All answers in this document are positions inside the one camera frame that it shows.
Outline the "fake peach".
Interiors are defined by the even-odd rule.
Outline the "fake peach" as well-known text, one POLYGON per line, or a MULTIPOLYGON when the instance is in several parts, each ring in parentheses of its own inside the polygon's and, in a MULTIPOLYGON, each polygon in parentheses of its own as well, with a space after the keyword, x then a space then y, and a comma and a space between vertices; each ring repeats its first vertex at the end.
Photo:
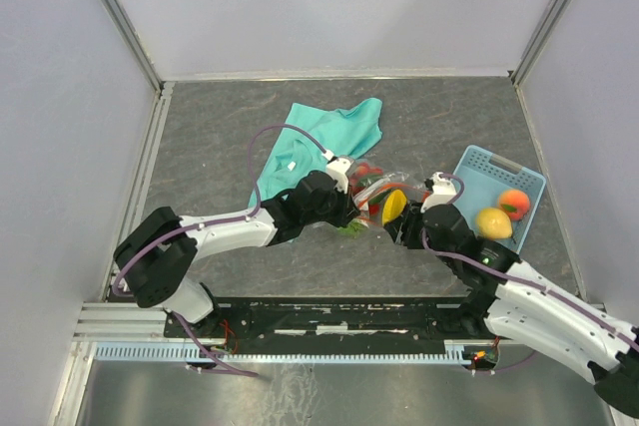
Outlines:
POLYGON ((497 206, 514 221, 522 220, 530 210, 529 196, 517 189, 510 189, 500 194, 497 206))

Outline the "fake green grapes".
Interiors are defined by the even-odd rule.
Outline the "fake green grapes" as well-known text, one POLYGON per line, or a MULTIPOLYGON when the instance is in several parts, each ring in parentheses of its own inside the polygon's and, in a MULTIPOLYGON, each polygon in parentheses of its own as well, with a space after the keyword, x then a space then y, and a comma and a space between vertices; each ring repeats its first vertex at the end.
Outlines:
POLYGON ((364 224, 357 221, 352 221, 347 226, 340 227, 338 229, 338 232, 348 237, 356 238, 366 230, 367 227, 364 224))

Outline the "clear zip top bag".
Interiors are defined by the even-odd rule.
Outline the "clear zip top bag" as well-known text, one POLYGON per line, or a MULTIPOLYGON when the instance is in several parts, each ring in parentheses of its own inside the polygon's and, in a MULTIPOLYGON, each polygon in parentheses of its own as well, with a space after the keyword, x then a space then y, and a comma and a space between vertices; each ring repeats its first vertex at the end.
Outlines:
MULTIPOLYGON (((369 160, 358 159, 354 161, 348 174, 354 170, 357 164, 362 162, 377 167, 369 160)), ((352 221, 364 224, 367 229, 381 228, 381 210, 386 197, 393 190, 402 190, 409 201, 417 201, 420 204, 428 196, 424 181, 417 181, 409 174, 397 171, 383 170, 383 177, 361 192, 355 193, 350 186, 349 188, 353 201, 359 209, 359 215, 352 221)))

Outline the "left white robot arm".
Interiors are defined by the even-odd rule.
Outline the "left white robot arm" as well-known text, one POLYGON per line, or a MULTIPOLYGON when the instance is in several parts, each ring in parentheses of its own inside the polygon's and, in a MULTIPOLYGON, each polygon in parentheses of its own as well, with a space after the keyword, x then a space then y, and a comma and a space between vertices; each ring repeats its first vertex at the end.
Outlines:
POLYGON ((311 224, 345 227, 359 214, 349 185, 312 171, 292 189, 262 200, 256 210, 211 216, 179 216, 169 207, 153 211, 115 249, 119 273, 141 308, 160 306, 181 317, 198 335, 209 336, 221 313, 208 289, 187 272, 200 259, 218 253, 266 247, 298 237, 311 224))

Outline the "yellow fake lemon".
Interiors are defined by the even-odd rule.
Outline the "yellow fake lemon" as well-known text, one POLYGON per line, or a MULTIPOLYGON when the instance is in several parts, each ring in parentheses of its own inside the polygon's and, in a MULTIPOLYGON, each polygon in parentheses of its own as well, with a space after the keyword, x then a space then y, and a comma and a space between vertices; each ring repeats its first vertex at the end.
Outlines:
POLYGON ((477 232, 488 239, 498 240, 513 235, 510 217, 498 208, 486 208, 475 217, 477 232))

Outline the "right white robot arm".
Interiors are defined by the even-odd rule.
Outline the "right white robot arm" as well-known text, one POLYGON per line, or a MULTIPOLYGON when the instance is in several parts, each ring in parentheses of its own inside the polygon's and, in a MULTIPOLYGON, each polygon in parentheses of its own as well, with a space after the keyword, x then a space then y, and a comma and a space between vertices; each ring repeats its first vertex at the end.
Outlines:
POLYGON ((424 249, 471 291, 457 314, 466 335, 489 331, 563 364, 609 406, 638 415, 638 328, 559 287, 497 241, 476 234, 453 205, 385 207, 398 244, 424 249))

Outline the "yellow fake starfruit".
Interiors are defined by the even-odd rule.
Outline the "yellow fake starfruit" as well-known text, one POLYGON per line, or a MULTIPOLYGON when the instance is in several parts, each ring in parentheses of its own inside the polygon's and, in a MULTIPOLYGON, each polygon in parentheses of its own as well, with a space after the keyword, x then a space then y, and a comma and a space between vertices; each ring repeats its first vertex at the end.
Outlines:
POLYGON ((387 225, 402 215, 408 199, 402 190, 393 190, 385 199, 381 210, 381 224, 387 225))

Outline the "fake strawberries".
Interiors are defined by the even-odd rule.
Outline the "fake strawberries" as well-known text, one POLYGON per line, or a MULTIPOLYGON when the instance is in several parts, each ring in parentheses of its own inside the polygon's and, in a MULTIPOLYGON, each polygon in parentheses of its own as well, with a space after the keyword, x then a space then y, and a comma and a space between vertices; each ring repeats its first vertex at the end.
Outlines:
POLYGON ((383 177, 383 169, 362 162, 348 175, 349 185, 355 192, 361 192, 383 177))

